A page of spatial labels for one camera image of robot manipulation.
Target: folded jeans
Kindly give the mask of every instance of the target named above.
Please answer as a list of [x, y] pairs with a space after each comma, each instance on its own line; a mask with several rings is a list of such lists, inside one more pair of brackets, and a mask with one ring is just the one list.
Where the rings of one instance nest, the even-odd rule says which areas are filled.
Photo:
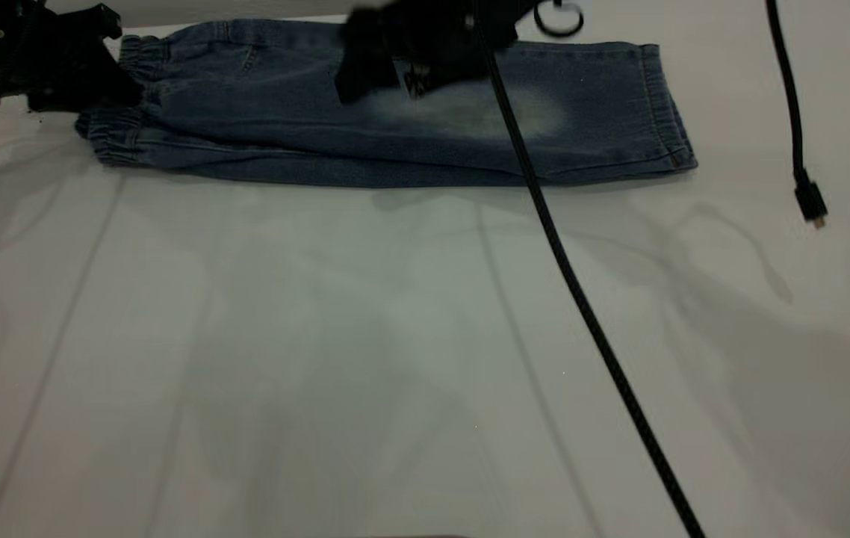
[[[422, 99], [404, 89], [341, 105], [338, 25], [199, 24], [125, 37], [144, 85], [131, 108], [94, 108], [77, 132], [104, 164], [340, 187], [524, 183], [487, 81]], [[407, 69], [397, 61], [399, 72]], [[697, 167], [657, 45], [518, 42], [500, 70], [542, 183], [581, 185]]]

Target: jeans seam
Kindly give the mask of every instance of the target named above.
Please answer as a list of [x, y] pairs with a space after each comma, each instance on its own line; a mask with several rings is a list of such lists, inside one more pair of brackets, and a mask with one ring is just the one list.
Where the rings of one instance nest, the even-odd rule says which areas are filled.
[[246, 53], [243, 68], [241, 68], [240, 72], [238, 72], [236, 78], [243, 78], [243, 76], [248, 75], [255, 65], [255, 59], [258, 57], [258, 47], [256, 45], [248, 45], [248, 47], [249, 51]]
[[222, 153], [236, 154], [236, 153], [244, 153], [244, 152], [262, 152], [262, 153], [285, 153], [285, 154], [296, 154], [296, 155], [322, 155], [320, 153], [316, 153], [315, 151], [305, 151], [301, 149], [288, 149], [287, 147], [279, 147], [279, 146], [261, 146], [261, 147], [242, 147], [242, 146], [230, 146], [223, 147], [219, 146], [219, 144], [209, 144], [209, 146], [203, 146], [202, 144], [192, 144], [192, 143], [179, 143], [179, 142], [169, 142], [168, 140], [162, 140], [161, 142], [145, 142], [144, 144], [156, 144], [156, 146], [161, 147], [181, 147], [182, 149], [199, 149], [201, 151], [220, 151]]
[[641, 50], [641, 81], [644, 82], [644, 97], [648, 102], [648, 109], [651, 112], [651, 123], [654, 124], [654, 134], [657, 134], [657, 143], [661, 144], [662, 149], [668, 154], [673, 155], [673, 152], [664, 143], [664, 137], [661, 135], [661, 128], [657, 125], [657, 114], [654, 113], [654, 102], [651, 101], [651, 86], [648, 84], [648, 69], [644, 62], [645, 51]]
[[146, 110], [144, 106], [148, 105], [150, 99], [155, 99], [156, 102], [159, 101], [158, 86], [152, 82], [159, 78], [160, 72], [162, 72], [163, 69], [166, 68], [166, 65], [169, 65], [172, 60], [170, 41], [160, 40], [159, 42], [162, 44], [160, 48], [160, 51], [162, 51], [162, 59], [161, 61], [156, 62], [155, 68], [153, 68], [151, 74], [149, 74], [150, 82], [145, 84], [146, 92], [143, 96], [143, 102], [134, 109], [139, 112], [138, 117], [136, 118], [136, 130], [134, 130], [132, 136], [129, 137], [129, 160], [134, 162], [136, 162], [136, 152], [141, 150], [139, 147], [139, 136], [143, 132], [143, 129], [146, 128], [144, 118], [146, 116]]
[[572, 168], [562, 168], [561, 170], [547, 170], [542, 173], [545, 177], [555, 174], [562, 173], [576, 173], [576, 171], [580, 170], [595, 170], [595, 168], [607, 168], [607, 167], [629, 167], [631, 164], [644, 164], [644, 163], [653, 163], [654, 161], [664, 159], [665, 157], [670, 157], [671, 162], [674, 160], [674, 156], [679, 152], [684, 151], [684, 147], [678, 147], [674, 151], [668, 151], [667, 153], [663, 153], [658, 155], [657, 157], [649, 157], [647, 159], [634, 159], [631, 161], [627, 161], [626, 163], [606, 163], [606, 164], [589, 164], [586, 167], [572, 167]]

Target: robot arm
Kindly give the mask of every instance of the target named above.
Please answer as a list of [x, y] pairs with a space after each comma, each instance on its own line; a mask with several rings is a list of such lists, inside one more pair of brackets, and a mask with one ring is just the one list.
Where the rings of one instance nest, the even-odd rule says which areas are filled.
[[[508, 47], [518, 39], [515, 24], [531, 10], [535, 22], [552, 37], [576, 34], [545, 27], [538, 14], [544, 0], [397, 0], [381, 10], [354, 10], [342, 28], [346, 54], [335, 85], [343, 103], [355, 102], [381, 87], [399, 85], [392, 58], [408, 61], [404, 79], [417, 98], [456, 81], [484, 78], [486, 62], [475, 26], [482, 24], [488, 46]], [[552, 0], [556, 7], [561, 0]]]
[[[0, 75], [35, 9], [35, 0], [0, 0]], [[103, 45], [104, 37], [122, 35], [114, 11], [103, 4], [62, 15], [39, 9], [43, 12], [38, 27], [19, 53], [2, 96], [26, 94], [30, 108], [36, 111], [78, 112], [105, 102], [139, 102], [139, 85]]]

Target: black metal ring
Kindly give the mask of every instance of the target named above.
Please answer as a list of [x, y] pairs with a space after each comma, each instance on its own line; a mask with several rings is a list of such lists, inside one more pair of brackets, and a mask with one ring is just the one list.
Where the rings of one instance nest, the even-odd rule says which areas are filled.
[[[566, 10], [564, 2], [562, 0], [552, 0], [554, 3], [554, 7], [558, 10]], [[545, 21], [542, 21], [542, 15], [538, 12], [538, 7], [544, 4], [544, 2], [540, 2], [535, 4], [535, 24], [538, 26], [538, 30], [542, 31], [542, 34], [549, 35], [549, 37], [571, 37], [571, 35], [575, 35], [581, 31], [581, 28], [585, 27], [585, 13], [581, 9], [581, 6], [578, 4], [571, 4], [571, 9], [578, 12], [578, 24], [574, 28], [569, 28], [569, 30], [555, 30], [555, 28], [549, 28]]]

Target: white table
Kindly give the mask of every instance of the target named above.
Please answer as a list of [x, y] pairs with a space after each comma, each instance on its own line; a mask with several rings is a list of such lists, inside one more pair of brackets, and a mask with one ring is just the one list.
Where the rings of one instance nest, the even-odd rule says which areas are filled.
[[[701, 167], [548, 191], [709, 536], [850, 537], [850, 0], [595, 0]], [[534, 38], [530, 27], [521, 27]], [[163, 33], [146, 28], [141, 33]], [[527, 195], [105, 170], [0, 109], [0, 538], [682, 536]]]

